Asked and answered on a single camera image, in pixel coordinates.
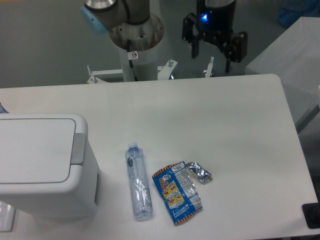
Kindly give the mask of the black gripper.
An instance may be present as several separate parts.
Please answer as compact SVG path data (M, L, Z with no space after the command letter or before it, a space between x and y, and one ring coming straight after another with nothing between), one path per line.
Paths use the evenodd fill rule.
M229 73L231 62L240 63L247 55L248 33L241 31L233 33L233 19L236 8L235 0L198 0L196 15L189 13L182 24L182 39L191 46L191 57L199 55L199 41L202 39L222 47L226 58L225 73ZM200 33L195 35L193 27Z

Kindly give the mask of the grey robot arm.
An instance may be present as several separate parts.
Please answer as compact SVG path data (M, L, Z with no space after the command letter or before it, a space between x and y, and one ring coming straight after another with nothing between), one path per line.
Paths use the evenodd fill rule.
M248 51L248 33L233 31L235 8L234 0L196 1L196 12L183 19L181 34L191 46L193 59L199 55L200 41L204 41L224 54L226 73L232 62L243 60ZM155 47L164 35L162 22L150 12L148 0L86 0L80 11L94 32L108 32L115 45L132 52L132 60L139 52Z

